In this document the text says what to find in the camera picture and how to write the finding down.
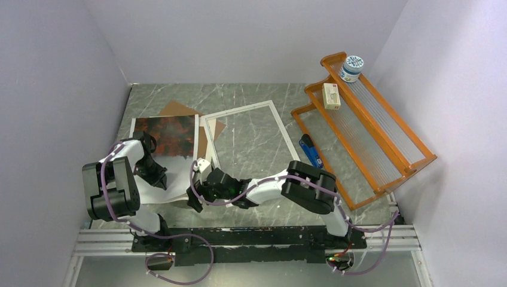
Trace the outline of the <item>white picture frame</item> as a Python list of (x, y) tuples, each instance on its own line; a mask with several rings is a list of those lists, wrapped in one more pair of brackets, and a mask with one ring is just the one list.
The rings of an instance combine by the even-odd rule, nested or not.
[(210, 151), (215, 167), (237, 178), (277, 173), (298, 152), (272, 100), (252, 103), (201, 117), (226, 125)]

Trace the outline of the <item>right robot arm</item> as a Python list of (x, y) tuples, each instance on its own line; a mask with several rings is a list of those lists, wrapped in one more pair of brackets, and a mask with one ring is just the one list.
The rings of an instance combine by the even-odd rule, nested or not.
[(187, 188), (189, 207), (197, 212), (203, 205), (231, 204), (241, 209), (257, 207), (282, 197), (318, 214), (325, 223), (329, 242), (343, 248), (352, 239), (344, 212), (338, 209), (336, 177), (322, 169), (292, 160), (288, 167), (272, 176), (236, 179), (204, 159), (191, 165)]

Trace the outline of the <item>red and white photo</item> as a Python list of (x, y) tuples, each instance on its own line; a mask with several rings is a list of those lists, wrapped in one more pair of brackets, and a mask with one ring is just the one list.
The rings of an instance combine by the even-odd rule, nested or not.
[(167, 189), (136, 177), (142, 204), (163, 204), (187, 200), (191, 165), (197, 159), (198, 115), (134, 118), (130, 135), (147, 132), (156, 142), (152, 157), (167, 169)]

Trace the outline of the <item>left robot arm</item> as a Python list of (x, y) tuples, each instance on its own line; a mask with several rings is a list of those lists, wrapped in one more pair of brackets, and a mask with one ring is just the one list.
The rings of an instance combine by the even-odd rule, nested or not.
[(82, 176), (91, 219), (124, 224), (142, 249), (164, 251), (171, 245), (167, 224), (146, 207), (168, 194), (167, 169), (152, 157), (156, 147), (149, 133), (134, 132), (114, 143), (105, 158), (84, 165)]

